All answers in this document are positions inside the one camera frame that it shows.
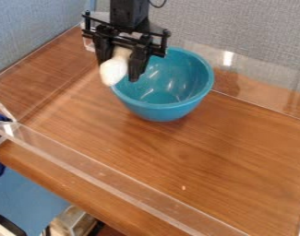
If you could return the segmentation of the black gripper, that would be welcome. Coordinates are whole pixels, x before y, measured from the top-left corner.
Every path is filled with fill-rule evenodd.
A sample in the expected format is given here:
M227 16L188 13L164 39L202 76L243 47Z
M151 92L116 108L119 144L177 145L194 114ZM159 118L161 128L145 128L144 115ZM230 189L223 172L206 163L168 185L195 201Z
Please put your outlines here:
M136 82L145 73L152 55L167 55L171 31L151 22L151 0L111 0L109 19L100 19L87 11L84 36L95 41L99 64L108 61L115 47L133 50L129 59L129 81Z

